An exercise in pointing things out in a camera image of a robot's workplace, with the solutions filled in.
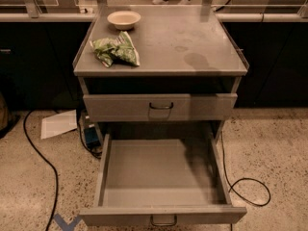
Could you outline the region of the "green chip bag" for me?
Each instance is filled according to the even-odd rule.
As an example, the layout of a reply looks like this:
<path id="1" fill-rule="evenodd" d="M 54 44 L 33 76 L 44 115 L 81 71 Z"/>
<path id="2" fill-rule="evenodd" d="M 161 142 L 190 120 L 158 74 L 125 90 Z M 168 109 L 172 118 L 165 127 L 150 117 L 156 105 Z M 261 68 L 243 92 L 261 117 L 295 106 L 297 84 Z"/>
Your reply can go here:
<path id="1" fill-rule="evenodd" d="M 116 38 L 92 40 L 90 46 L 96 58 L 107 68 L 114 61 L 121 61 L 132 66 L 140 65 L 139 53 L 126 31 L 121 31 Z"/>

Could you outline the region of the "blue box on floor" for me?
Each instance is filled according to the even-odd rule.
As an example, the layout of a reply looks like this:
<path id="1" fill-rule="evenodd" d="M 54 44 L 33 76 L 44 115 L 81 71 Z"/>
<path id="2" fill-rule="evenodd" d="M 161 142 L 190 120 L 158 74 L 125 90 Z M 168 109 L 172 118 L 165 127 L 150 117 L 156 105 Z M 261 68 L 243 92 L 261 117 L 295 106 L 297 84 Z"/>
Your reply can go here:
<path id="1" fill-rule="evenodd" d="M 88 148 L 93 148 L 100 144 L 99 138 L 94 127 L 85 128 L 84 135 L 85 142 Z"/>

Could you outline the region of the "blue tape floor mark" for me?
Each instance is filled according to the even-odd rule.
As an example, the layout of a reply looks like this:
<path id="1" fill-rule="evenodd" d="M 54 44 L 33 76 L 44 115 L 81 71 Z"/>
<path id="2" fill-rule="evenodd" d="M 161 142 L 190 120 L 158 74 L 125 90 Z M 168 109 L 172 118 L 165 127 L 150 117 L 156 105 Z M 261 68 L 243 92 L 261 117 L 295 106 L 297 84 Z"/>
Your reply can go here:
<path id="1" fill-rule="evenodd" d="M 54 216 L 55 222 L 61 228 L 62 231 L 74 231 L 75 227 L 79 224 L 81 218 L 79 216 L 75 217 L 72 222 L 67 223 L 61 215 L 56 214 Z"/>

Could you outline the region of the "grey metal drawer cabinet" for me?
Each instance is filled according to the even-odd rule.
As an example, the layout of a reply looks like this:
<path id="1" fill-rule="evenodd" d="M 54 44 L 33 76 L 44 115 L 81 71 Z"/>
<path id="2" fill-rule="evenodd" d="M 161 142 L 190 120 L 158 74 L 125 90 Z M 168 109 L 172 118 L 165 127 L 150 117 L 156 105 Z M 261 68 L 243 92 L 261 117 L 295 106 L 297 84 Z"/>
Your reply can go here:
<path id="1" fill-rule="evenodd" d="M 215 14 L 206 6 L 128 6 L 141 20 L 130 31 L 140 65 L 115 62 L 105 67 L 92 40 L 118 36 L 105 7 L 94 19 L 74 60 L 74 73 L 85 94 L 235 93 L 248 63 Z M 220 135 L 224 120 L 210 123 Z"/>

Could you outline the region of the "open grey middle drawer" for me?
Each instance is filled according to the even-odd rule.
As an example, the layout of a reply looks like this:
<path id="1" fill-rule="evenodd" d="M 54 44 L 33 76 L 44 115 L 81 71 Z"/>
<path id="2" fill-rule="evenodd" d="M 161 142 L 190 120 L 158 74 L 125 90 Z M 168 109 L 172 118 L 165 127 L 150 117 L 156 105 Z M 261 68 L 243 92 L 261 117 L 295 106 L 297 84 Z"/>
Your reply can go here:
<path id="1" fill-rule="evenodd" d="M 236 223 L 213 138 L 114 140 L 106 136 L 88 226 Z"/>

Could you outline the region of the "closed grey upper drawer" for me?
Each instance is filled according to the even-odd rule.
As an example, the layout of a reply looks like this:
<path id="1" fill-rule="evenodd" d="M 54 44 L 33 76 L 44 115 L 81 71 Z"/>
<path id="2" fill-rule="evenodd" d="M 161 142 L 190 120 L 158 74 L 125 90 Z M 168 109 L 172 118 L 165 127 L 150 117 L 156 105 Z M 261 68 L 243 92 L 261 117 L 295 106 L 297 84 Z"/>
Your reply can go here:
<path id="1" fill-rule="evenodd" d="M 235 93 L 85 94 L 91 121 L 224 120 L 233 110 Z"/>

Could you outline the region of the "white paper sheet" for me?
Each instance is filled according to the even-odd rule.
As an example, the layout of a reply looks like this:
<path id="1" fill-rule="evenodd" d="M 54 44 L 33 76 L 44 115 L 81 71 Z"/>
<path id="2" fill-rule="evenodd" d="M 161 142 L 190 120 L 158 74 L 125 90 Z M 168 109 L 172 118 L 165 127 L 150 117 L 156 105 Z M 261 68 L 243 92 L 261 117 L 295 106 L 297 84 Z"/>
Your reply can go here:
<path id="1" fill-rule="evenodd" d="M 41 121 L 41 135 L 44 139 L 52 138 L 77 128 L 76 111 L 68 111 L 52 115 Z"/>

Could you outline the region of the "white paper bowl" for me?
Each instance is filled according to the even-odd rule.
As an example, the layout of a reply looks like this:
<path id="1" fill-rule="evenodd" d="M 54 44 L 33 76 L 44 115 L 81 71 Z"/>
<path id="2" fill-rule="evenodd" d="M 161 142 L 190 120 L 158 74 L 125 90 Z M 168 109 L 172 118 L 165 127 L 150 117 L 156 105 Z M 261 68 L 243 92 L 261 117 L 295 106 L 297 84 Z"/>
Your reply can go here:
<path id="1" fill-rule="evenodd" d="M 141 20 L 141 16 L 132 11 L 118 11 L 109 14 L 107 20 L 118 30 L 131 30 Z"/>

